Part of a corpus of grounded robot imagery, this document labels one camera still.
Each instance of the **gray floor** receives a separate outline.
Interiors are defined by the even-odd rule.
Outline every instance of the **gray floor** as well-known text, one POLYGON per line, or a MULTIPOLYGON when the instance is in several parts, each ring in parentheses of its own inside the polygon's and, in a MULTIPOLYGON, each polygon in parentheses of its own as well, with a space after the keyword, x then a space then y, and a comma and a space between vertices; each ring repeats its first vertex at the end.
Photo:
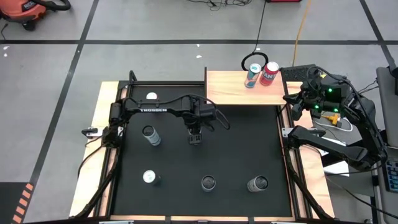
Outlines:
MULTIPOLYGON (((94 0, 70 0, 73 10, 49 13, 26 32, 18 24, 4 30, 8 40, 79 40, 94 0)), ((267 4, 260 39, 294 40, 307 1, 267 4)), ((396 0, 366 0, 385 40, 398 40, 396 0)), ((203 40, 255 40, 263 0, 212 12, 206 4, 186 0, 99 0, 88 40, 193 40, 191 44, 86 44, 78 61, 59 122, 36 185, 25 222, 67 218, 76 186, 76 172, 86 139, 80 134, 91 124, 102 81, 123 80, 134 70, 139 80, 203 80, 203 68, 240 70, 241 59, 254 44, 200 44, 203 40)), ((313 0, 303 27, 303 40, 377 40, 359 0, 313 0)), ((0 48, 0 181, 30 179, 76 44, 1 44, 0 48)), ((282 67, 292 63, 289 45, 259 45, 282 67)), ((398 46, 389 45, 398 58, 398 46)), ((357 89, 387 66, 379 45, 299 45, 296 65, 315 63, 331 73, 347 75, 357 89)), ((379 93, 376 123, 383 129, 379 93)), ((335 131, 346 142, 359 139, 335 131)), ((330 187, 337 217, 361 221, 370 209, 330 187)))

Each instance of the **wooden table frame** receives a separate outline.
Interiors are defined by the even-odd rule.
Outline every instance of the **wooden table frame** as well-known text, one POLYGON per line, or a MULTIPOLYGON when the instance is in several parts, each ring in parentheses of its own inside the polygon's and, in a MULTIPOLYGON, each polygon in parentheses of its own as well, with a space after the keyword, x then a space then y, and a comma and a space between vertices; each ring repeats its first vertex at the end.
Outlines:
MULTIPOLYGON (((159 82, 161 85, 168 85, 170 83, 205 83, 205 82, 159 82)), ((153 82, 137 82, 137 84, 145 85, 153 82)), ((93 117, 92 126, 96 128, 104 128, 108 125, 109 106, 115 100, 124 98, 127 95, 127 90, 123 88, 128 82, 103 82, 99 91, 98 101, 93 117)), ((295 93, 300 91, 299 82, 283 82, 284 93, 295 93)), ((306 128, 312 127, 312 119, 308 111, 303 112, 301 119, 295 123, 292 122, 291 116, 289 116, 289 110, 283 110, 280 118, 278 119, 279 129, 282 127, 292 127, 293 125, 301 125, 306 128)), ((86 147, 86 157, 93 150, 100 147, 100 141, 91 143, 86 147)), ((102 148, 95 155, 90 158, 83 166, 80 172, 80 178, 76 186, 75 196, 73 199, 72 207, 70 210, 70 216, 79 213, 87 202, 91 199, 91 196, 95 193, 99 187, 100 182, 106 177, 113 164, 116 149, 102 148)), ((333 208, 331 206, 331 200, 326 184, 325 174, 323 172, 322 161, 319 153, 313 149, 302 146, 300 151, 291 151, 290 156, 294 163, 294 168, 299 176, 305 179, 307 188, 314 196, 316 201, 323 207, 323 209, 330 216, 334 216, 333 208)), ((289 222, 294 221, 298 217, 314 217, 317 216, 308 204, 303 199, 303 195, 298 187, 290 181, 289 183, 289 194, 291 198, 291 209, 293 217, 254 217, 255 222, 289 222)), ((99 201, 98 205, 91 212, 90 216, 108 216, 110 215, 110 208, 112 204, 112 190, 114 181, 112 181, 104 191, 104 194, 99 201)), ((208 221, 226 221, 226 222, 248 222, 248 217, 186 217, 186 216, 143 216, 143 215, 111 215, 111 220, 145 220, 145 221, 197 221, 197 220, 208 220, 208 221)))

